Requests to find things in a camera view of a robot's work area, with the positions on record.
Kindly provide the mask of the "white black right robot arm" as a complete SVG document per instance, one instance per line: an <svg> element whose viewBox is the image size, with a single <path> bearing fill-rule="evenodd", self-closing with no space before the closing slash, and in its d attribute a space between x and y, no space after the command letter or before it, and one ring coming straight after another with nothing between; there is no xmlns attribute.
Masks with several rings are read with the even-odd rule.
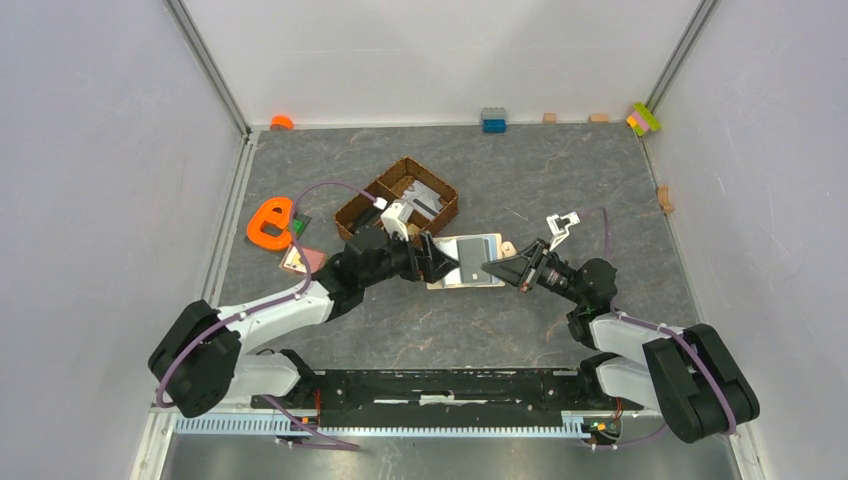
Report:
<svg viewBox="0 0 848 480"><path fill-rule="evenodd" d="M618 309L617 270L607 260L572 267L537 240L481 269L521 292L541 287L573 303L570 334L596 352L580 365L577 392L585 405L631 401L659 413L687 444L731 435L759 418L759 399L719 333L706 324L654 324Z"/></svg>

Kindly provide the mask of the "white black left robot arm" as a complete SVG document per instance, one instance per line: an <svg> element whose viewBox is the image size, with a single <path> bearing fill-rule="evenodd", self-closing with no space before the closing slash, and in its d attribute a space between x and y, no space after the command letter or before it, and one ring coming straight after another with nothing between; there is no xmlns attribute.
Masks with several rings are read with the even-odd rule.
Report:
<svg viewBox="0 0 848 480"><path fill-rule="evenodd" d="M313 379L291 355L256 355L254 349L347 314L363 302L367 288L382 281L399 277L435 283L458 266L428 232L405 240L366 227L294 287L226 307L196 300L181 311L149 357L148 367L159 382L156 404L175 407L186 418L203 415L226 398L260 394L302 407L313 397Z"/></svg>

